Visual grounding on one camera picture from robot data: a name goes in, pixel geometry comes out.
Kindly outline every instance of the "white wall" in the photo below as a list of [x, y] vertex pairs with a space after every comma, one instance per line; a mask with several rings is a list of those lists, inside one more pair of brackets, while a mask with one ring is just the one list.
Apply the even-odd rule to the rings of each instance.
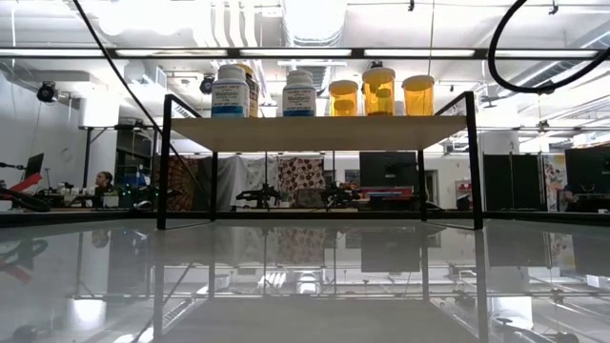
[[[468, 156], [430, 156], [424, 159], [426, 171], [437, 171], [438, 205], [443, 209], [456, 207], [456, 181], [470, 179]], [[333, 157], [326, 155], [324, 170], [333, 169]], [[335, 157], [336, 180], [345, 182], [345, 170], [359, 170], [357, 155]]]
[[[0, 121], [0, 161], [25, 165], [30, 156], [45, 154], [44, 179], [32, 191], [47, 187], [45, 168], [50, 168], [53, 187], [63, 181], [82, 183], [86, 134], [78, 129], [79, 111], [69, 114], [68, 106], [42, 104], [34, 92], [13, 85], [0, 74]], [[0, 169], [0, 179], [8, 187], [18, 183], [21, 175], [21, 171]]]

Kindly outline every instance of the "ceiling light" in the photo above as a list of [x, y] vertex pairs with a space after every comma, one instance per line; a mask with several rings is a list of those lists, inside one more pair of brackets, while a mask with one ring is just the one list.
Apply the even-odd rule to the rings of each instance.
[[242, 49], [242, 56], [252, 57], [346, 57], [352, 54], [350, 49]]
[[226, 57], [226, 50], [212, 49], [119, 49], [116, 54], [120, 57]]
[[469, 49], [367, 49], [366, 57], [472, 57], [474, 50]]
[[0, 49], [1, 57], [104, 57], [99, 49]]
[[496, 57], [512, 58], [587, 58], [594, 57], [596, 50], [498, 50]]
[[347, 67], [347, 62], [340, 61], [277, 61], [279, 67]]

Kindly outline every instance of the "shelf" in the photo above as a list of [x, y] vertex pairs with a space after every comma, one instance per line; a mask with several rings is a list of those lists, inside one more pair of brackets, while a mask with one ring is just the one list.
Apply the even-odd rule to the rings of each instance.
[[217, 152], [413, 151], [464, 128], [465, 116], [172, 120], [173, 131]]

